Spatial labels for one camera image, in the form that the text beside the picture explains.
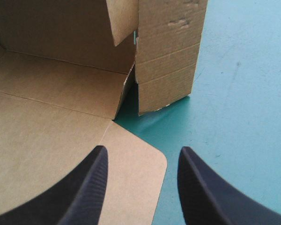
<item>box flap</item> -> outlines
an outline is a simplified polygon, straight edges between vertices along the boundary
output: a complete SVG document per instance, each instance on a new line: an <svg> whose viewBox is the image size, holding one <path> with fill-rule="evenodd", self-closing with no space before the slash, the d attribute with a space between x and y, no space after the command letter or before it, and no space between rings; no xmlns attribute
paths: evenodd
<svg viewBox="0 0 281 225"><path fill-rule="evenodd" d="M127 78L21 53L0 58L0 92L114 119Z"/></svg>
<svg viewBox="0 0 281 225"><path fill-rule="evenodd" d="M44 192L98 144L109 151L100 224L151 224L164 155L109 119L0 92L0 214Z"/></svg>
<svg viewBox="0 0 281 225"><path fill-rule="evenodd" d="M152 224L165 156L116 123L111 123L101 144L109 150L110 170L99 225Z"/></svg>
<svg viewBox="0 0 281 225"><path fill-rule="evenodd" d="M106 0L114 45L138 28L138 0Z"/></svg>
<svg viewBox="0 0 281 225"><path fill-rule="evenodd" d="M131 15L116 15L116 7L121 3L109 5L112 29L119 42L135 27L133 22L119 28L126 16L134 18L135 5L129 3L124 10L128 13L131 8ZM104 0L0 0L0 44L15 52L125 74L129 72L135 55L133 34L114 46Z"/></svg>
<svg viewBox="0 0 281 225"><path fill-rule="evenodd" d="M191 92L207 0L140 0L136 54L139 112Z"/></svg>

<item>cardboard box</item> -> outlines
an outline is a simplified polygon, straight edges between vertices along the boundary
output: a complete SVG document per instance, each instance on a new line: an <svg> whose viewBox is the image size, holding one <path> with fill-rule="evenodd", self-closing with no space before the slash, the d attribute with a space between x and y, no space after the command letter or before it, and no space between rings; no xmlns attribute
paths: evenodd
<svg viewBox="0 0 281 225"><path fill-rule="evenodd" d="M166 159L112 119L134 79L140 114L191 92L206 6L0 0L0 214L101 144L110 167L100 224L151 224Z"/></svg>

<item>floor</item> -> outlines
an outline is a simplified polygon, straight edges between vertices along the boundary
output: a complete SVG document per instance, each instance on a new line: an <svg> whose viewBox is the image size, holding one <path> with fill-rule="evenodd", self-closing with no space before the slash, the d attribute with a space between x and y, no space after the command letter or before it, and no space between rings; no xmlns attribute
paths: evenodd
<svg viewBox="0 0 281 225"><path fill-rule="evenodd" d="M182 146L281 214L281 0L209 0L192 94L141 117L136 99L134 86L116 122L168 160L153 225L185 224Z"/></svg>

